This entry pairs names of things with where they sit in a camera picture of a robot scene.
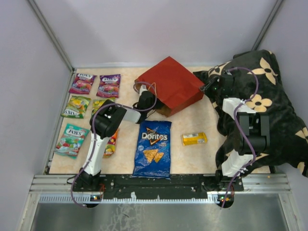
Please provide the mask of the red paper bag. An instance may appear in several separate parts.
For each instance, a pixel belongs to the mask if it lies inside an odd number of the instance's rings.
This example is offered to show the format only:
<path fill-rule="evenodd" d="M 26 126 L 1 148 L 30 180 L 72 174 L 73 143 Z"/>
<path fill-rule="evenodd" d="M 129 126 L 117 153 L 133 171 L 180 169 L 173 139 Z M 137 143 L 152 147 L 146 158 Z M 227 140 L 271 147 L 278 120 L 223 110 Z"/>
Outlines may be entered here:
<path fill-rule="evenodd" d="M 170 117 L 203 98 L 200 87 L 204 83 L 172 57 L 167 57 L 141 74 L 135 83 L 153 84 L 159 102 L 156 110 Z"/>

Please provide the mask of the green Fox's spring tea packet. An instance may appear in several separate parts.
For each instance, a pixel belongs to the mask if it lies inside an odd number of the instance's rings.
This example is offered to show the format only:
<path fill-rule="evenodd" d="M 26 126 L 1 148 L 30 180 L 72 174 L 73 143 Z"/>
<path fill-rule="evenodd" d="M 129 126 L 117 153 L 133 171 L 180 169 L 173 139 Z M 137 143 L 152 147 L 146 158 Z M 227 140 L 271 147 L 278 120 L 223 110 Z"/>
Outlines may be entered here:
<path fill-rule="evenodd" d="M 111 100 L 112 102 L 115 102 L 115 97 L 113 98 L 103 98 L 103 99 L 96 99 L 96 100 L 93 100 L 92 102 L 92 112 L 91 112 L 91 115 L 94 115 L 97 110 L 105 103 L 105 101 L 107 100 Z"/>

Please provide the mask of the yellow snack bar packet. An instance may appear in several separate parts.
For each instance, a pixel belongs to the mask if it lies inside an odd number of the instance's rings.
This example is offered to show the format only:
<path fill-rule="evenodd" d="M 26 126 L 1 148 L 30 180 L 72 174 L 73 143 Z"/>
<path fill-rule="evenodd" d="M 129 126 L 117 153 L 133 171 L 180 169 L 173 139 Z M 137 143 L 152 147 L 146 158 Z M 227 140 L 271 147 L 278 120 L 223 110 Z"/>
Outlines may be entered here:
<path fill-rule="evenodd" d="M 207 136 L 204 132 L 183 134 L 181 138 L 184 146 L 207 143 Z"/>

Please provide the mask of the blue snack packet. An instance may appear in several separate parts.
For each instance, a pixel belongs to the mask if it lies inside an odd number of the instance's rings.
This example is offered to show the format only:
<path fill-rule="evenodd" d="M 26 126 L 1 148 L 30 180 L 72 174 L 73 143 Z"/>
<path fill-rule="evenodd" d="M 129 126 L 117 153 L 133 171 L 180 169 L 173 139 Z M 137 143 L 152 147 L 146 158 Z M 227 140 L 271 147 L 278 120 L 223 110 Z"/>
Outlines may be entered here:
<path fill-rule="evenodd" d="M 170 178 L 171 126 L 170 121 L 145 120 L 140 124 L 133 177 Z"/>

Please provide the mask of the orange Fox's fruits packet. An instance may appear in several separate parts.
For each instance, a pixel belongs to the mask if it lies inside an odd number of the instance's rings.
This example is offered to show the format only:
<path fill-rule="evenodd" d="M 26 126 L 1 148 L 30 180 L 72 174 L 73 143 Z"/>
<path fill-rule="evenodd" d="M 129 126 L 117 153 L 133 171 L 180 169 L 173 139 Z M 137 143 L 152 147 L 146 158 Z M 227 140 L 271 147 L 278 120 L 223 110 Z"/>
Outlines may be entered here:
<path fill-rule="evenodd" d="M 105 147 L 105 151 L 103 154 L 104 158 L 110 157 L 116 152 L 118 134 L 119 134 L 119 129 L 117 129 L 117 131 L 112 135 L 112 137 L 107 142 L 107 145 Z"/>

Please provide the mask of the purple snack packet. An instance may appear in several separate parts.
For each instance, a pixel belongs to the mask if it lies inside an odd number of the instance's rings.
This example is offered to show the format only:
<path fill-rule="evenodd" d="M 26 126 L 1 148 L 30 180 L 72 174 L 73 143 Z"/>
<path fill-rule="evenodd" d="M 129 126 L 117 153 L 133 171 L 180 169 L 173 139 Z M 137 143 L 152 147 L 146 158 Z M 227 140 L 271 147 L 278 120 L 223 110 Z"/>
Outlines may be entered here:
<path fill-rule="evenodd" d="M 89 94 L 96 75 L 76 73 L 72 86 L 69 89 L 71 94 Z"/>

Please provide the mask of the teal Fox's candy packet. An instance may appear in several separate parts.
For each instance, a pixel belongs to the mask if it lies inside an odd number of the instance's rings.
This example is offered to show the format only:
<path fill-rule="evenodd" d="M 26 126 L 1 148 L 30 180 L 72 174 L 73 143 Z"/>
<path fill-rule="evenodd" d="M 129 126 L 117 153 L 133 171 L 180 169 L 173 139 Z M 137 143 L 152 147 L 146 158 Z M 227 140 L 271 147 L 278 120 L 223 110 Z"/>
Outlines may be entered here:
<path fill-rule="evenodd" d="M 76 159 L 89 130 L 73 124 L 67 124 L 53 152 Z"/>

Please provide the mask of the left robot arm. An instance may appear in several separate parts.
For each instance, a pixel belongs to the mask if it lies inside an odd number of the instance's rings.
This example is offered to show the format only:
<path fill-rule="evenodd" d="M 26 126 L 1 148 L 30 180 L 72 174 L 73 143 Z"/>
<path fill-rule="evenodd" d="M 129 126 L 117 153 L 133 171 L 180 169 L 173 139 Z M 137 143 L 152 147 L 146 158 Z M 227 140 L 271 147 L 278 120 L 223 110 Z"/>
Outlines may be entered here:
<path fill-rule="evenodd" d="M 99 188 L 102 158 L 110 138 L 121 122 L 140 124 L 151 110 L 161 109 L 163 103 L 150 91 L 143 91 L 133 106 L 107 100 L 90 119 L 91 140 L 86 161 L 72 183 L 72 191 L 94 191 Z"/>

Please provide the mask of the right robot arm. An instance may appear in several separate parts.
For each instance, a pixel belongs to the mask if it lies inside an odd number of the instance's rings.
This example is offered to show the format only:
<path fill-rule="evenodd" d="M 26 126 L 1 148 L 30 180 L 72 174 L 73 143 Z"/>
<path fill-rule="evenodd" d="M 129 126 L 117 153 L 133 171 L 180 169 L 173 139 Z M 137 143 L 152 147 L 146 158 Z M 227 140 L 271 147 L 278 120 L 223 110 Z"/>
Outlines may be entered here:
<path fill-rule="evenodd" d="M 235 77 L 228 74 L 208 78 L 201 91 L 208 97 L 222 101 L 222 111 L 235 122 L 229 157 L 215 172 L 215 185 L 227 190 L 236 177 L 248 171 L 257 155 L 270 145 L 269 116 L 249 108 L 245 100 L 233 97 Z"/>

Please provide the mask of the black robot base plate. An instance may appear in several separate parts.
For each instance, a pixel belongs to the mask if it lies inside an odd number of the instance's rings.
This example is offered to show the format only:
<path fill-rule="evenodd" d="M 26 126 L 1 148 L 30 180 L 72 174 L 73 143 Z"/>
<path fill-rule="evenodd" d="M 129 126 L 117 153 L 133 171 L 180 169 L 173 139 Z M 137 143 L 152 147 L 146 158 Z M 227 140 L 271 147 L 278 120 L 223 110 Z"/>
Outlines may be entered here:
<path fill-rule="evenodd" d="M 130 174 L 100 175 L 100 183 L 93 191 L 101 199 L 180 200 L 206 199 L 209 192 L 225 192 L 229 180 L 218 183 L 214 174 L 172 174 L 169 179 L 138 178 Z"/>

